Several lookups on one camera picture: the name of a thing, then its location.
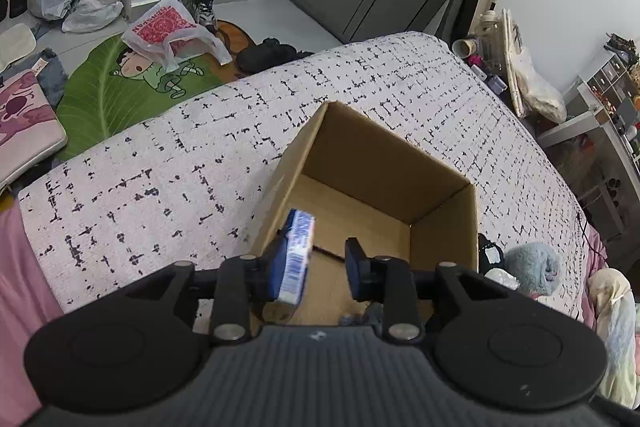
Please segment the pink cartoon cushion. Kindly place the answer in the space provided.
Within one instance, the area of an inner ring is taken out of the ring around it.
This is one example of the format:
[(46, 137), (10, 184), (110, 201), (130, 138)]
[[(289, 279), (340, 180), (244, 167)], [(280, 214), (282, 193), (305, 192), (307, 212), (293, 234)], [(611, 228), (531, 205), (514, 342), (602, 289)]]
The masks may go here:
[(1, 89), (1, 190), (66, 144), (67, 134), (31, 69)]

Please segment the pastel cartoon blanket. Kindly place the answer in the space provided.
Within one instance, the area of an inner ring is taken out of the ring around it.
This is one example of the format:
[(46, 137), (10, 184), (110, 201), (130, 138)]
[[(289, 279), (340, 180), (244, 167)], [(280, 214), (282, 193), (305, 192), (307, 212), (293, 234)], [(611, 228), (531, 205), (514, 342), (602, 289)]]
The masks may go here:
[(604, 268), (588, 281), (594, 327), (605, 345), (608, 361), (598, 392), (603, 398), (634, 410), (639, 406), (636, 360), (636, 303), (629, 281)]

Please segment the green leaf cartoon rug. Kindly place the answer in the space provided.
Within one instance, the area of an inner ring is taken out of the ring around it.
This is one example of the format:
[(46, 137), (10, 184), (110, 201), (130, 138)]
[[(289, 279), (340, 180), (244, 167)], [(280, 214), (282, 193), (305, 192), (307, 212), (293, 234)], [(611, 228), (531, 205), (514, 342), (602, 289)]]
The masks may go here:
[(114, 35), (70, 75), (56, 108), (67, 135), (59, 160), (69, 160), (142, 120), (243, 77), (233, 64), (221, 66), (207, 53), (190, 58), (171, 74), (157, 64), (137, 75), (122, 70), (141, 63), (120, 35)]

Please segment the red white plastic bag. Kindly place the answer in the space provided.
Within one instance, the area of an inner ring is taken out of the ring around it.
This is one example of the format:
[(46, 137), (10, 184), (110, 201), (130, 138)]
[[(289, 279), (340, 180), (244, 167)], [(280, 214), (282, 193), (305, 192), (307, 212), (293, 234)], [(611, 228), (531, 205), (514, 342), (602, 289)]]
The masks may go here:
[(178, 0), (160, 0), (120, 37), (137, 54), (175, 72), (190, 58), (210, 54), (219, 65), (232, 62), (224, 43), (198, 24)]

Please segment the white black patterned bedspread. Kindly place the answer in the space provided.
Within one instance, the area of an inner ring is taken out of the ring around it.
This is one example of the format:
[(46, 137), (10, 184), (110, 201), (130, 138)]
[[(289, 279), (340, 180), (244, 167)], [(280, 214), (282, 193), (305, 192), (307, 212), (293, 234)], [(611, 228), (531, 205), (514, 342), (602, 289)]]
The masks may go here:
[(429, 270), (475, 268), (476, 239), (547, 245), (544, 303), (585, 316), (590, 228), (534, 138), (445, 43), (405, 32), (210, 90), (63, 162), (20, 194), (26, 236), (64, 312), (166, 265), (259, 255), (292, 209), (314, 250), (293, 321), (359, 311), (344, 244)]

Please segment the black fabric pouch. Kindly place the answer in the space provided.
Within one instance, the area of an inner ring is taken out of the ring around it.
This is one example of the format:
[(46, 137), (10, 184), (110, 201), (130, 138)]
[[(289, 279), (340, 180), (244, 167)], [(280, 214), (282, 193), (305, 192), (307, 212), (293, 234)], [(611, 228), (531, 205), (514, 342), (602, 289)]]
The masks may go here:
[(486, 274), (491, 269), (503, 267), (503, 250), (484, 234), (478, 234), (478, 272)]

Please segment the small drawer organizer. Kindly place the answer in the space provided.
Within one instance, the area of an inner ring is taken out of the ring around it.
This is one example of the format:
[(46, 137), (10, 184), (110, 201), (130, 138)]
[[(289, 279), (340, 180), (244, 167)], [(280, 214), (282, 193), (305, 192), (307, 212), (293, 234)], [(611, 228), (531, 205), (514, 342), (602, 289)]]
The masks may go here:
[(587, 74), (587, 84), (594, 96), (610, 109), (625, 101), (634, 103), (639, 95), (639, 78), (615, 54), (603, 54), (594, 61), (596, 69)]

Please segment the white small packet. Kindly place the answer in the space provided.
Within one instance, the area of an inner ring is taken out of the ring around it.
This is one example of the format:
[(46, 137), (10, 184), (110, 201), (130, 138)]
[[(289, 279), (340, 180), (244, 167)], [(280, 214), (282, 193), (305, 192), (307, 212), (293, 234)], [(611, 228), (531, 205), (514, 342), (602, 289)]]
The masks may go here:
[(514, 277), (514, 275), (501, 268), (491, 268), (485, 273), (485, 277), (488, 280), (511, 289), (511, 291), (517, 291), (520, 287), (520, 281)]

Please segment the grey pink plush toy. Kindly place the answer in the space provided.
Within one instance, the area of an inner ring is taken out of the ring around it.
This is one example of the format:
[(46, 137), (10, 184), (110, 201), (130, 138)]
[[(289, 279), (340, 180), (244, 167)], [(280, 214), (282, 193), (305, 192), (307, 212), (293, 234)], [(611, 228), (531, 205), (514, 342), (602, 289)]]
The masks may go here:
[(532, 298), (551, 296), (560, 283), (560, 256), (544, 243), (528, 243), (504, 254), (504, 269), (520, 283), (518, 291)]

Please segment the brown cardboard box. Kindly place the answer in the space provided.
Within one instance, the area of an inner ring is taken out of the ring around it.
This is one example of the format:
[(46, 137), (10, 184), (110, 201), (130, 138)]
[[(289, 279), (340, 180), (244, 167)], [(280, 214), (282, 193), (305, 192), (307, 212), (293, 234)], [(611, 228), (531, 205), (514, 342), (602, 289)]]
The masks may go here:
[(285, 149), (250, 228), (260, 255), (292, 209), (314, 216), (302, 301), (269, 303), (266, 323), (334, 325), (363, 311), (352, 300), (345, 242), (370, 257), (431, 271), (439, 262), (478, 267), (474, 185), (457, 170), (340, 102), (322, 104)]

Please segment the paper cup roll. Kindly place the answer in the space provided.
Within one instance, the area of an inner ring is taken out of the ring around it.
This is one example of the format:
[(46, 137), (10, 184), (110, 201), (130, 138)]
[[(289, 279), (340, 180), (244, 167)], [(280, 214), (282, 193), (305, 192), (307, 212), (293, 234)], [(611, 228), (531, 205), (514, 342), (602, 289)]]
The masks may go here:
[(454, 52), (457, 57), (466, 60), (471, 56), (482, 54), (482, 46), (477, 38), (458, 39), (451, 43), (451, 51)]

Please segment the cream tote bag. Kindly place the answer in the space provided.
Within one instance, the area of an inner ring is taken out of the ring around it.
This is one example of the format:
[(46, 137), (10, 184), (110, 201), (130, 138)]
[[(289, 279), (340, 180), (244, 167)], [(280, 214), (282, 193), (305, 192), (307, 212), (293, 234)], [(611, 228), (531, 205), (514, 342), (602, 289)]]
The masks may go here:
[(480, 56), (489, 72), (506, 84), (516, 117), (537, 113), (563, 124), (566, 107), (562, 95), (536, 71), (511, 11), (485, 12), (475, 31), (480, 40)]

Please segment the blue tissue pack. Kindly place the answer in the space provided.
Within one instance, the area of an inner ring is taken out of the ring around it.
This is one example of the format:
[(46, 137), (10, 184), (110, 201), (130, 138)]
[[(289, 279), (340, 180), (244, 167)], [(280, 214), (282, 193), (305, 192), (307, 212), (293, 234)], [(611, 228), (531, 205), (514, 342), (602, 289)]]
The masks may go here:
[(314, 247), (314, 216), (292, 209), (285, 221), (284, 238), (286, 248), (278, 300), (297, 307), (302, 301), (309, 256)]

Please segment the blue small plush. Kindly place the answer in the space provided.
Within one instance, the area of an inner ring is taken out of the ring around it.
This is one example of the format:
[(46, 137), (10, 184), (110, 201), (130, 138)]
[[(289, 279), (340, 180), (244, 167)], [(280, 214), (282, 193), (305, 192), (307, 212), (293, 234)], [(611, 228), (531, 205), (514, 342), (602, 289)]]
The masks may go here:
[(381, 303), (369, 303), (362, 313), (345, 314), (338, 319), (340, 326), (367, 325), (380, 329), (383, 325), (384, 308)]

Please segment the white desk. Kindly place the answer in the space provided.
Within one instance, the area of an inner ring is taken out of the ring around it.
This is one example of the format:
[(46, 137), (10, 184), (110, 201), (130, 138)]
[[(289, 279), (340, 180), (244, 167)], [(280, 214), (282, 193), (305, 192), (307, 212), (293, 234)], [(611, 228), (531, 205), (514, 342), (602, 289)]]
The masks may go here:
[[(637, 212), (639, 161), (604, 103), (579, 78), (567, 92), (566, 108), (577, 114), (538, 135), (538, 144), (558, 158), (561, 173), (578, 200), (589, 204), (608, 198), (618, 202), (613, 209)], [(559, 158), (562, 152), (567, 158)]]

